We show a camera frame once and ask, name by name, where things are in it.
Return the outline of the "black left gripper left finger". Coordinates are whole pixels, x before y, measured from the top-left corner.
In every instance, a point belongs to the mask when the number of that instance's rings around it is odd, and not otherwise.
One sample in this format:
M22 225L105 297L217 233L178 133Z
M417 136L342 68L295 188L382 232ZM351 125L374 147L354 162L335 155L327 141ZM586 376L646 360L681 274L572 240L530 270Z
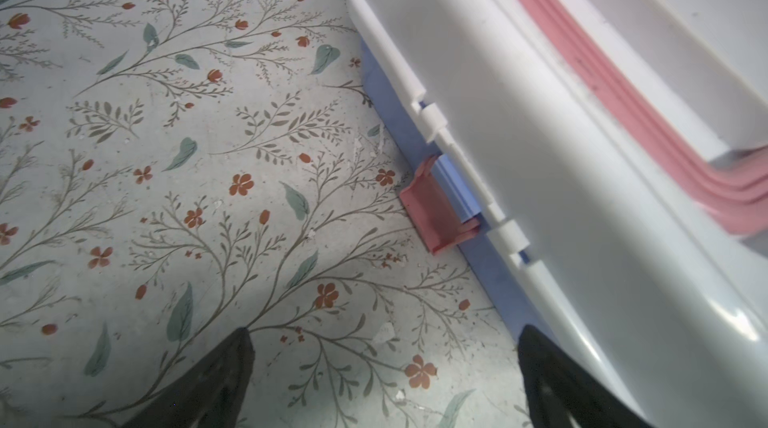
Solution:
M125 425L234 427L254 359L249 331L234 330Z

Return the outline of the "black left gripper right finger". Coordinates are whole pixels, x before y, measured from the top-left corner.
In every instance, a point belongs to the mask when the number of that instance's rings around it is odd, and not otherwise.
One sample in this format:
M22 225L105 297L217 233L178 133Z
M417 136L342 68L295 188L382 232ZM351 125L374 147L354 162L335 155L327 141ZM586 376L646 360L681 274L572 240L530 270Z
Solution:
M521 332L518 359L533 426L648 425L533 325Z

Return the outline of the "white and blue tool box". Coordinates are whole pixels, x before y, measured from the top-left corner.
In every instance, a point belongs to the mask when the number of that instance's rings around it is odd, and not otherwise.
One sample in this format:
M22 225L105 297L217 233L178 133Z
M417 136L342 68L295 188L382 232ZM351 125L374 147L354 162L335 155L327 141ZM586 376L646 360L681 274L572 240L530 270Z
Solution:
M767 0L349 8L428 249L648 424L765 426Z

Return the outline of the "floral table mat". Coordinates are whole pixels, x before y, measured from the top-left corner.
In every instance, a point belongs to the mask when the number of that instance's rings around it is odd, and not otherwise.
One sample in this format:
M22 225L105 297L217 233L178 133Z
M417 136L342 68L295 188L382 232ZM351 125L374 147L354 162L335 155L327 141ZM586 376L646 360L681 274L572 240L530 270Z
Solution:
M239 427L527 427L347 0L1 0L1 423L117 427L232 331Z

